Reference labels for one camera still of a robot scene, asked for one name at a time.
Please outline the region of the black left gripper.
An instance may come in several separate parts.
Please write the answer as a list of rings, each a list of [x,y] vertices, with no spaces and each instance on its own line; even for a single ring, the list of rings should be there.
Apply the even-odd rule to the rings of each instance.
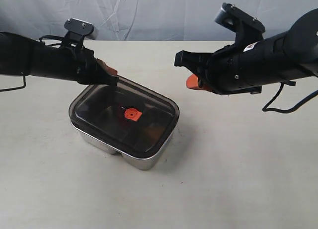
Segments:
[[[62,43],[59,50],[64,57],[61,61],[62,79],[82,85],[117,84],[118,71],[95,58],[94,51],[86,48],[82,42]]]

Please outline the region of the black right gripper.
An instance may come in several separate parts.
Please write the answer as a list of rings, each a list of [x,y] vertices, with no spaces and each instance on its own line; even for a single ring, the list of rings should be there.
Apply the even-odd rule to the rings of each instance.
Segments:
[[[193,73],[185,82],[191,90],[218,95],[260,94],[263,47],[257,42],[252,45],[252,48],[239,49],[227,45],[212,53],[182,50],[175,54],[174,66],[185,67]]]

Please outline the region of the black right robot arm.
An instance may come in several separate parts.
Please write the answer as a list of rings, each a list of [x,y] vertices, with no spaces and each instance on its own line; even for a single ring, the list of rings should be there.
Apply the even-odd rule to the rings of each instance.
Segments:
[[[196,75],[199,86],[219,95],[258,94],[263,85],[317,76],[317,9],[267,39],[260,21],[230,4],[223,6],[215,22],[236,34],[233,44],[213,53],[183,50],[175,55],[174,65]]]

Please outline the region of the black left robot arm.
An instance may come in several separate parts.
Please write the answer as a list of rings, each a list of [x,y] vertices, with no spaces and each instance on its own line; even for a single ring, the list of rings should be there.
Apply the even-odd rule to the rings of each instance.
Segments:
[[[119,79],[98,63],[90,49],[78,52],[75,47],[56,48],[8,32],[0,34],[0,74],[69,80],[83,85],[116,85]]]

